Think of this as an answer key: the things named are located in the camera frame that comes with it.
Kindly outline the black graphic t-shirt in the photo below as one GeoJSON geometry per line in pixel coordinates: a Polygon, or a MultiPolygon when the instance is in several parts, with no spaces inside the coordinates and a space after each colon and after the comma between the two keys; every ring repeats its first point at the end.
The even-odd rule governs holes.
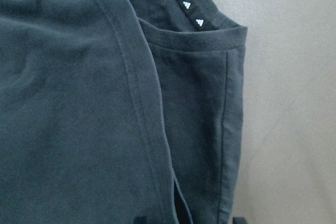
{"type": "Polygon", "coordinates": [[[246,35],[212,0],[1,0],[1,223],[228,223],[246,35]]]}

